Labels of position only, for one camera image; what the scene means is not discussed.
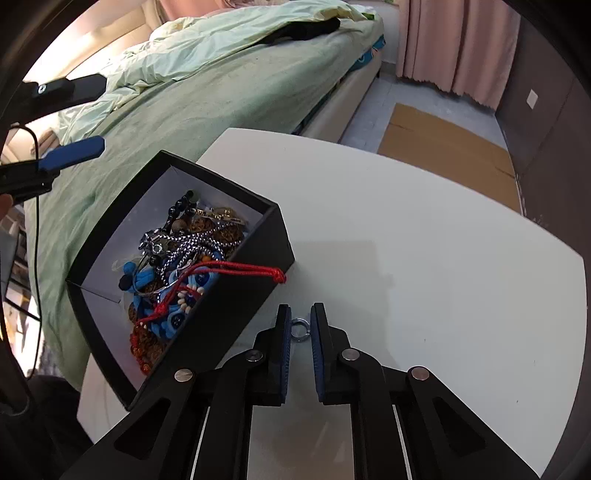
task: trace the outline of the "light green blanket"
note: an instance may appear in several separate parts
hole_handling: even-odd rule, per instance
[[[293,132],[382,33],[379,19],[341,20],[330,35],[251,47],[180,82],[169,80],[146,90],[100,123],[93,134],[105,137],[105,153],[64,170],[53,191],[40,197],[44,334],[72,385],[81,387],[89,351],[64,279],[90,231],[130,179],[159,150],[197,161],[229,127]],[[33,265],[34,202],[26,207]]]
[[[55,132],[62,145],[82,140],[109,113],[146,88],[194,75],[290,22],[333,17],[365,20],[341,0],[298,0],[275,7],[239,8],[211,18],[184,17],[168,22],[154,30],[149,41],[111,60],[100,71],[107,78],[105,93],[95,102],[60,112]]]

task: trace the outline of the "person's hand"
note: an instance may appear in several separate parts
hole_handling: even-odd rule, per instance
[[[39,158],[42,158],[49,149],[53,150],[59,146],[60,140],[57,135],[51,128],[48,128],[39,137]],[[31,146],[31,155],[35,156],[35,144]]]
[[[8,193],[0,195],[0,220],[3,219],[12,208],[12,197]]]

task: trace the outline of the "green duvet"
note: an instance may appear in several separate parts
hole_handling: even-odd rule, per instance
[[[82,386],[89,350],[64,280],[90,231],[130,179],[159,150],[197,161],[229,127],[291,133],[382,33],[379,19],[345,18],[330,35],[235,51],[181,81],[165,80],[141,89],[140,95],[82,134],[81,138],[102,135],[105,153],[64,170],[53,191],[40,197],[38,263],[44,334],[72,385]],[[32,255],[34,202],[27,203],[26,218]]]

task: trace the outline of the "metal screw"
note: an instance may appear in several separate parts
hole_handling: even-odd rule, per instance
[[[427,378],[429,378],[429,370],[427,370],[424,367],[413,368],[411,374],[413,378],[416,378],[417,380],[426,380]]]
[[[354,348],[346,348],[340,354],[345,360],[353,361],[359,358],[359,352]]]
[[[249,350],[248,352],[246,352],[246,360],[248,360],[249,362],[258,362],[261,359],[262,352],[259,352],[259,350]]]
[[[174,379],[177,382],[188,382],[193,378],[193,372],[191,372],[188,368],[182,368],[181,370],[177,370],[174,373]]]

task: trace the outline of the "blue gripper pad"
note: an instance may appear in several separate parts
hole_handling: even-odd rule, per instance
[[[291,352],[291,308],[287,307],[283,324],[283,346],[281,349],[281,403],[285,403],[287,396],[287,380],[290,374]]]
[[[316,393],[318,401],[324,401],[324,355],[320,343],[320,332],[318,330],[318,319],[316,310],[310,311],[310,339],[312,341],[312,360],[314,362],[314,379],[316,380]]]
[[[39,168],[47,171],[63,170],[87,160],[100,157],[105,151],[102,137],[89,137],[50,151],[39,161]]]

